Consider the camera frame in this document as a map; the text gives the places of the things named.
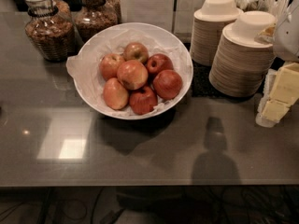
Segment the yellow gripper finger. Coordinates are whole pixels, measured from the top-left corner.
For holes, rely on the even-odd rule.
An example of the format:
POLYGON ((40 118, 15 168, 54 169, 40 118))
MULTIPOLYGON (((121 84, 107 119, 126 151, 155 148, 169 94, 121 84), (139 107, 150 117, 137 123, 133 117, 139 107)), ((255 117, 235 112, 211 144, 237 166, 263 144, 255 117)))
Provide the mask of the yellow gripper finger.
POLYGON ((270 69, 257 108, 256 123, 272 128, 299 99, 299 63, 284 63, 277 71, 270 69))
POLYGON ((276 25, 272 24, 265 29, 263 29, 260 33, 258 33, 254 40, 263 44, 272 44, 274 42, 274 32, 276 25))

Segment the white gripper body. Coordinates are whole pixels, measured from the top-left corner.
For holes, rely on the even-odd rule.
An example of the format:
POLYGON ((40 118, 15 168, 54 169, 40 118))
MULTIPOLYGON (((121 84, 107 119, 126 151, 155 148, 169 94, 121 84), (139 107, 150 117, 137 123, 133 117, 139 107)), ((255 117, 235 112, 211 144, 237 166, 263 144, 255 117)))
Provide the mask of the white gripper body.
POLYGON ((292 0, 278 19, 273 51, 285 62, 299 62, 299 0, 292 0))

